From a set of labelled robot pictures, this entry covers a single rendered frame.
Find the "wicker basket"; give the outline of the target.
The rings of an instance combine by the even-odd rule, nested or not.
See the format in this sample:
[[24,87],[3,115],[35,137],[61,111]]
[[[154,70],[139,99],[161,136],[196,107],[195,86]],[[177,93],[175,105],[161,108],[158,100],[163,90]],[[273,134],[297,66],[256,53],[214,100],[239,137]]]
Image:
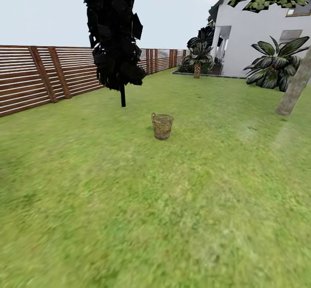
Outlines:
[[[165,122],[164,119],[159,119],[159,120],[158,120],[158,115],[156,115],[156,114],[152,115],[152,126],[153,126],[153,130],[154,130],[154,136],[156,139],[159,139],[159,140],[168,139],[170,137],[170,132],[172,129],[172,123],[173,123],[174,118],[171,117],[171,120],[169,122]],[[164,125],[166,125],[168,127],[168,130],[166,133],[165,133],[165,130],[162,130],[162,128],[160,129],[159,126],[158,126],[159,129],[156,129],[155,125],[157,122],[158,122],[159,126],[163,125],[163,128],[164,128]]]

